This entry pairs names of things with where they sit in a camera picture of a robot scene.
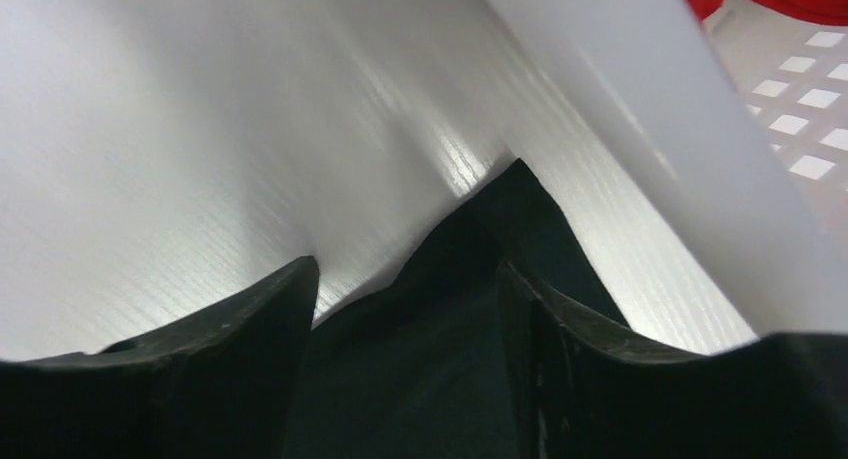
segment black fabric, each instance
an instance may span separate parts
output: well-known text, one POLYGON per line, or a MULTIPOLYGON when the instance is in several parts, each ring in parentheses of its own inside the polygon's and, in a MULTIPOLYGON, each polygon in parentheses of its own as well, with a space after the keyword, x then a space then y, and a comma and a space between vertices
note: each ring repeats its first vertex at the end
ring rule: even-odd
POLYGON ((437 226, 390 287, 313 331, 284 457, 518 457, 495 294, 504 256, 625 324, 518 161, 437 226))

